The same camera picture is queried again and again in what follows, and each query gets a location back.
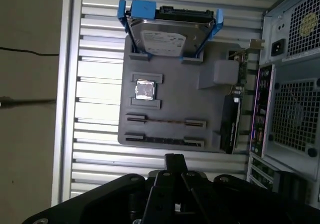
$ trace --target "cable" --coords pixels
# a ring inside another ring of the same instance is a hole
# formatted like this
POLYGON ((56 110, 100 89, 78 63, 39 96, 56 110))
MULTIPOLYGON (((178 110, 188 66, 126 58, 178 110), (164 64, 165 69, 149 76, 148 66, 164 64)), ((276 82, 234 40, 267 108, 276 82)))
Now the cable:
POLYGON ((56 103, 56 99, 14 100, 9 97, 0 97, 0 109, 32 106, 32 105, 55 104, 55 103, 56 103))
POLYGON ((35 54, 35 55, 38 55, 38 56, 46 56, 46 57, 48 57, 48 56, 50 56, 50 57, 59 56, 58 53, 38 53, 38 52, 31 51, 31 50, 16 49, 16 48, 0 47, 0 50, 6 50, 6 51, 12 51, 12 52, 22 52, 22 53, 32 53, 32 54, 35 54))

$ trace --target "black metal arm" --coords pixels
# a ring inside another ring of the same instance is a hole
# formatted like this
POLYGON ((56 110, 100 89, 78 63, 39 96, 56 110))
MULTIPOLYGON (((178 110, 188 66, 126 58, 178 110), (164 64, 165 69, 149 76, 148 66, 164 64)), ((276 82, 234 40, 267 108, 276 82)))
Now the black metal arm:
POLYGON ((320 211, 230 175, 210 182, 166 154, 165 170, 112 182, 38 213, 23 224, 320 223, 320 211))

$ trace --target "aluminum slatted panel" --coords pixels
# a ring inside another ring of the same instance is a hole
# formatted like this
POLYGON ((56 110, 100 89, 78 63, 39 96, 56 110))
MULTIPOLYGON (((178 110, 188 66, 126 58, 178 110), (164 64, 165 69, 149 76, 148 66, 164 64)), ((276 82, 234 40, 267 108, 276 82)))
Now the aluminum slatted panel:
MULTIPOLYGON (((183 153, 190 169, 204 171, 211 180, 222 173, 245 178, 248 157, 240 151, 246 150, 246 143, 238 146, 235 155, 120 145, 117 131, 126 34, 116 19, 119 0, 63 1, 53 205, 126 173, 147 177, 149 171, 163 168, 167 152, 183 153)), ((225 25, 215 40, 246 48, 251 38, 260 38, 262 11, 276 0, 156 1, 158 7, 223 8, 225 25)), ((249 57, 253 66, 257 60, 257 55, 249 57)))

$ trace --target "power socket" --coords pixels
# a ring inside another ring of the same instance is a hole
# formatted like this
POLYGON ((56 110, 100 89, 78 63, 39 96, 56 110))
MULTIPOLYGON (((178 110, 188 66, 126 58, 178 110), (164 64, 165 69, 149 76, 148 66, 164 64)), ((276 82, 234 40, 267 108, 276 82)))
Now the power socket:
POLYGON ((274 56, 278 56, 280 54, 283 54, 285 52, 285 41, 286 39, 285 38, 282 38, 276 42, 274 42, 272 45, 271 45, 271 56, 274 57, 274 56))

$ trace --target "black wire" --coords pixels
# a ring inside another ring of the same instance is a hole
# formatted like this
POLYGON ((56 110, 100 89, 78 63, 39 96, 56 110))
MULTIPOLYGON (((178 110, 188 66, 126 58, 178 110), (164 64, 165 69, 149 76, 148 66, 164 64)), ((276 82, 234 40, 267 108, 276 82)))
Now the black wire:
POLYGON ((22 52, 22 53, 32 53, 38 56, 59 56, 58 53, 38 53, 38 52, 34 52, 31 50, 24 50, 24 49, 16 49, 16 48, 5 48, 5 47, 0 47, 0 49, 2 50, 6 50, 6 51, 13 51, 13 52, 22 52))

